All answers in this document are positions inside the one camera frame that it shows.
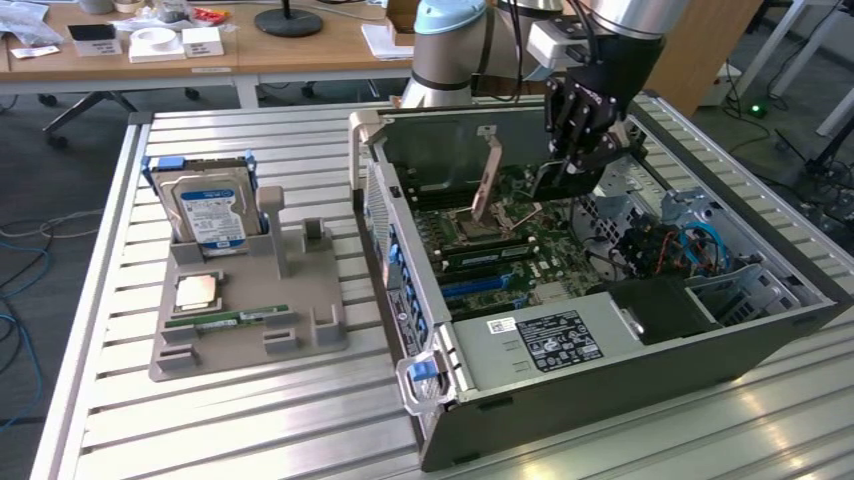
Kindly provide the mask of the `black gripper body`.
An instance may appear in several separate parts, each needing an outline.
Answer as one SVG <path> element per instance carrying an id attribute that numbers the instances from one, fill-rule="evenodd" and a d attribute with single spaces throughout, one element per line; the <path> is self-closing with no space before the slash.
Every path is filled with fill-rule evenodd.
<path id="1" fill-rule="evenodd" d="M 550 77 L 577 86 L 577 131 L 606 131 L 625 119 L 667 45 L 663 37 L 642 40 L 620 34 L 598 34 L 593 40 L 592 47 L 568 49 L 581 64 Z"/>

